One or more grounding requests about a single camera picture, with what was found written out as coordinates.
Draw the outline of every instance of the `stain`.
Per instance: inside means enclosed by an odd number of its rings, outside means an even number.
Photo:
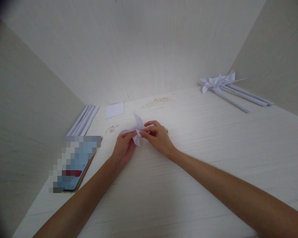
[[[148,102],[146,105],[142,106],[141,108],[158,106],[158,105],[162,105],[169,101],[172,101],[172,99],[170,99],[170,98],[155,98],[153,101]]]

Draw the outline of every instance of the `square paper sheet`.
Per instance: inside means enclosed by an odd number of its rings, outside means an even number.
[[[124,113],[124,103],[117,103],[107,107],[105,119]]]

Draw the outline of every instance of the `white wall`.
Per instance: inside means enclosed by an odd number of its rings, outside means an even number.
[[[195,86],[231,68],[265,0],[20,0],[3,21],[85,104]]]
[[[0,216],[11,237],[84,104],[0,21]]]
[[[298,115],[298,0],[267,0],[233,66],[239,86]]]

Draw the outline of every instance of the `white paper tube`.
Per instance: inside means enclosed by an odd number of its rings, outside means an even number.
[[[95,106],[92,106],[91,109],[89,110],[89,112],[87,113],[86,117],[83,119],[82,124],[80,124],[78,126],[78,129],[76,131],[76,136],[80,136],[81,132],[84,128],[84,126],[86,125],[86,122],[88,121],[90,115],[92,114],[93,110],[94,110]]]
[[[229,93],[233,93],[233,94],[235,94],[235,95],[237,95],[237,96],[239,96],[239,97],[242,97],[242,98],[244,98],[244,99],[246,99],[246,100],[249,100],[249,101],[251,101],[251,102],[253,102],[253,103],[257,104],[257,105],[260,105],[260,106],[267,106],[267,103],[266,103],[266,102],[263,102],[263,101],[261,101],[261,100],[252,98],[252,97],[250,97],[250,96],[248,96],[248,95],[246,95],[246,94],[243,94],[243,93],[241,93],[241,92],[239,92],[239,91],[237,91],[237,90],[235,90],[235,89],[229,88],[228,86],[225,86],[225,85],[222,86],[222,85],[221,85],[220,87],[221,87],[222,89],[226,90],[226,91],[229,92]]]
[[[70,136],[73,133],[73,131],[76,129],[76,127],[79,124],[80,120],[82,119],[83,115],[87,111],[87,108],[88,108],[88,106],[85,107],[85,109],[83,110],[83,112],[81,113],[81,115],[79,116],[79,118],[76,120],[75,124],[72,126],[72,128],[70,129],[70,131],[67,133],[67,136]]]
[[[85,112],[85,114],[83,115],[82,119],[80,120],[79,124],[77,125],[77,127],[75,128],[75,130],[73,131],[71,136],[78,136],[79,135],[79,133],[77,132],[78,128],[82,125],[83,121],[85,120],[87,114],[90,112],[91,109],[92,109],[92,105],[89,105],[86,112]]]
[[[255,94],[252,94],[252,93],[250,93],[250,92],[248,92],[248,91],[246,91],[246,90],[244,90],[244,89],[242,89],[240,87],[235,86],[234,84],[227,84],[227,86],[230,87],[230,88],[232,88],[232,89],[235,89],[235,90],[237,90],[237,91],[239,91],[239,92],[241,92],[243,94],[246,94],[246,95],[248,95],[250,97],[253,97],[255,99],[258,99],[258,100],[261,100],[263,102],[266,102],[268,104],[268,106],[274,105],[273,102],[270,102],[270,101],[268,101],[268,100],[266,100],[264,98],[261,98],[261,97],[255,95]]]
[[[90,127],[90,124],[92,124],[92,121],[98,111],[99,107],[95,107],[92,114],[90,115],[88,121],[86,122],[86,125],[84,126],[82,132],[80,133],[81,136],[84,136],[88,130],[88,128]]]
[[[221,90],[213,89],[213,91],[214,91],[217,95],[219,95],[221,98],[224,98],[225,100],[227,100],[228,102],[230,102],[230,103],[232,103],[234,106],[236,106],[237,108],[241,109],[243,112],[245,112],[245,113],[249,113],[249,112],[250,112],[250,110],[249,110],[247,107],[245,107],[245,106],[239,104],[238,102],[235,102],[234,100],[232,100],[232,99],[228,98],[227,96],[225,96],[225,95],[222,93]]]

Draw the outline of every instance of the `paper pinwheel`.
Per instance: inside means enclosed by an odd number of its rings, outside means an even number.
[[[141,137],[140,131],[143,131],[146,127],[143,125],[142,119],[136,113],[133,113],[133,114],[135,116],[136,124],[128,128],[127,130],[123,130],[119,134],[121,135],[124,133],[136,131],[137,135],[135,135],[132,139],[135,142],[135,145],[140,146],[140,139],[139,139]]]
[[[246,79],[246,78],[235,80],[235,71],[234,70],[231,70],[230,73],[226,76],[222,76],[219,74],[216,78],[202,78],[202,79],[200,79],[202,82],[204,82],[204,85],[201,87],[202,93],[205,94],[205,92],[209,88],[211,88],[221,98],[227,100],[228,102],[232,103],[233,105],[235,105],[236,107],[238,107],[239,109],[241,109],[242,111],[244,111],[246,113],[249,113],[250,110],[247,107],[243,106],[242,104],[238,103],[237,101],[227,97],[223,93],[223,90],[226,92],[229,92],[233,95],[236,95],[236,96],[239,96],[246,100],[249,100],[249,101],[251,101],[257,105],[260,105],[260,106],[271,106],[274,104],[266,99],[256,96],[256,95],[232,84],[234,82],[244,80],[244,79]]]

